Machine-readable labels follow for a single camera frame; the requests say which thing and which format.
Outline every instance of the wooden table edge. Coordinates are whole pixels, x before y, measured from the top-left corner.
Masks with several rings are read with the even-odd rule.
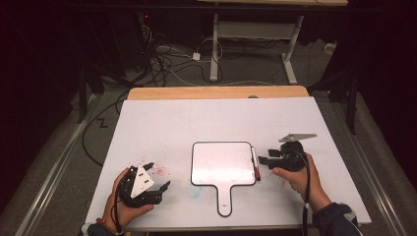
[[[307,97],[302,86],[132,88],[128,100]]]

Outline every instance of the jacket sleeve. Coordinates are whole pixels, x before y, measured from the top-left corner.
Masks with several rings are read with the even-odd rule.
[[[343,204],[330,204],[313,214],[313,224],[321,236],[360,236],[355,211]]]

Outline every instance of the gray carpet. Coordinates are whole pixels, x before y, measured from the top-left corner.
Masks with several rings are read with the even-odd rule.
[[[241,55],[242,50],[226,49],[227,47],[225,47],[223,58],[220,59],[223,73],[223,80],[220,84],[251,81],[235,84],[234,86],[265,85],[253,82],[259,81],[275,85],[287,85],[286,76],[278,58],[278,55],[285,51],[286,45],[284,42],[279,42],[271,49],[252,48],[253,51],[248,51],[243,56]],[[300,85],[308,86],[320,80],[330,58],[330,56],[324,54],[324,46],[325,44],[321,41],[307,46],[297,45],[291,63]],[[175,45],[175,47],[188,55],[196,50],[183,45]],[[233,44],[229,47],[238,48],[237,45]],[[227,59],[237,56],[239,56],[238,59]],[[180,57],[169,58],[176,63],[187,60]],[[206,79],[209,77],[209,64],[193,64],[202,65],[204,77]],[[171,70],[175,71],[180,68],[182,67],[172,68]],[[175,72],[176,76],[172,74],[167,76],[166,86],[188,86],[184,83],[210,86],[209,83],[203,81],[201,70],[200,67],[192,66]],[[133,78],[135,75],[137,74],[130,68],[128,76]],[[150,77],[142,80],[142,82],[146,81],[149,82]],[[90,103],[88,120],[91,120],[95,114],[115,102],[126,90],[108,79],[104,79],[104,83],[105,93],[96,96]],[[154,87],[155,84],[147,83],[145,86]],[[364,235],[413,235],[413,232],[417,232],[414,223],[417,221],[415,189],[408,182],[390,152],[381,131],[370,116],[360,94],[357,102],[357,135],[354,137],[346,131],[344,122],[340,121],[340,116],[343,116],[341,113],[345,110],[345,104],[330,103],[325,92],[315,92],[312,95],[316,98],[330,133],[373,220],[371,224],[363,225],[361,231]],[[50,170],[54,168],[54,164],[61,156],[67,156],[68,161],[62,165],[62,176],[52,176],[56,177],[57,188],[51,193],[52,197],[47,202],[46,208],[35,210],[41,217],[39,221],[33,222],[30,220],[30,222],[33,222],[31,234],[77,235],[80,226],[84,223],[101,169],[87,157],[80,137],[75,138],[74,148],[71,152],[63,153],[67,143],[72,140],[73,133],[82,128],[82,125],[77,124],[78,104],[76,100],[74,101],[74,107],[75,109],[70,116],[62,122],[49,138],[15,196],[0,216],[0,235],[16,234]],[[117,124],[118,113],[114,106],[111,106],[99,118],[104,118],[104,120],[92,121],[86,132],[85,144],[90,155],[102,163]],[[355,142],[360,145],[359,150],[355,146]],[[364,154],[372,166],[371,177],[369,177],[369,170],[363,167],[364,163],[358,157],[358,152]],[[375,185],[379,185],[383,191],[376,191]],[[379,199],[381,194],[386,197],[382,202],[389,203],[395,216],[399,219],[399,223],[395,222],[394,226],[389,223],[392,214],[386,214],[386,210],[382,209]],[[314,228],[309,233],[310,235],[319,235]]]

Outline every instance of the handheld controller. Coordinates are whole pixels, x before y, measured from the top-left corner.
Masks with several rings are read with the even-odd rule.
[[[271,158],[259,156],[260,164],[267,165],[269,169],[280,167],[288,171],[299,171],[306,166],[307,155],[300,142],[287,142],[281,149],[269,149]]]
[[[144,165],[143,168],[145,171],[148,171],[153,167],[153,163],[149,163]],[[123,203],[128,207],[141,207],[144,205],[158,205],[162,202],[162,193],[168,189],[169,184],[171,181],[166,182],[162,185],[159,190],[157,191],[146,191],[145,188],[150,187],[153,184],[153,181],[150,179],[148,175],[147,179],[142,178],[144,173],[138,173],[138,168],[131,166],[129,169],[129,173],[125,175],[125,177],[120,181],[119,186],[119,197],[123,201]],[[135,191],[135,182],[140,184],[140,193],[138,195],[133,194]]]

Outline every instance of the wrist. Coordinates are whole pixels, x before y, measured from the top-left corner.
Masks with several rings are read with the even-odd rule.
[[[331,204],[331,200],[323,189],[316,189],[310,193],[309,205],[314,213]]]

